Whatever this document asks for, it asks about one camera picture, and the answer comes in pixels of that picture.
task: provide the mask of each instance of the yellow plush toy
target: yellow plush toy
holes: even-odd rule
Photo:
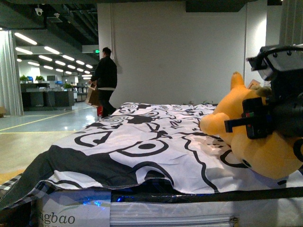
[[[256,90],[247,89],[242,75],[235,72],[230,93],[221,100],[212,114],[202,117],[200,129],[208,135],[219,135],[231,146],[234,155],[251,170],[279,179],[290,175],[303,164],[293,152],[294,142],[299,138],[286,138],[274,131],[266,138],[251,140],[247,137],[245,125],[234,127],[233,132],[225,132],[224,121],[241,118],[242,101],[259,97],[257,94]]]

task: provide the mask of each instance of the black jacket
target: black jacket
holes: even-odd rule
[[[100,60],[95,70],[95,74],[91,77],[91,81],[97,81],[97,88],[117,87],[117,66],[114,61],[106,56]]]

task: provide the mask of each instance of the white curtain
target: white curtain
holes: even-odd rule
[[[11,31],[0,31],[0,106],[6,115],[23,115],[17,53]]]
[[[303,0],[283,1],[279,43],[303,44]]]

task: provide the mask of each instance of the camera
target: camera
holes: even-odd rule
[[[35,8],[35,11],[38,16],[41,16],[43,13],[43,10],[41,8]]]
[[[256,57],[247,59],[252,71],[270,81],[272,94],[266,97],[266,105],[261,98],[244,100],[242,118],[225,121],[226,132],[245,125],[252,140],[266,138],[273,131],[286,137],[303,137],[302,52],[298,46],[264,46]]]

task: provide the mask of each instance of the yellow floor line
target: yellow floor line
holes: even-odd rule
[[[79,109],[79,110],[84,110],[84,109],[87,109],[87,108],[91,108],[91,106],[85,107],[85,108],[82,108],[82,109]],[[4,131],[4,130],[8,130],[8,129],[13,129],[13,128],[16,128],[16,127],[20,127],[20,126],[31,124],[31,123],[35,123],[35,122],[44,121],[44,120],[47,120],[47,119],[50,119],[50,118],[53,118],[53,117],[58,117],[58,116],[62,116],[62,115],[65,115],[65,114],[70,114],[70,113],[73,113],[73,112],[79,111],[79,110],[73,110],[73,111],[70,111],[68,113],[58,114],[58,115],[54,115],[54,116],[51,116],[51,117],[46,117],[46,118],[43,118],[43,119],[40,119],[40,120],[36,120],[36,121],[33,121],[33,122],[28,122],[28,123],[24,123],[24,124],[15,125],[15,126],[12,126],[12,127],[6,128],[6,129],[1,129],[0,131]]]
[[[76,131],[74,130],[72,131],[19,131],[19,132],[0,132],[0,134],[19,134],[19,133],[30,134],[30,133],[49,133],[49,132],[76,132]]]

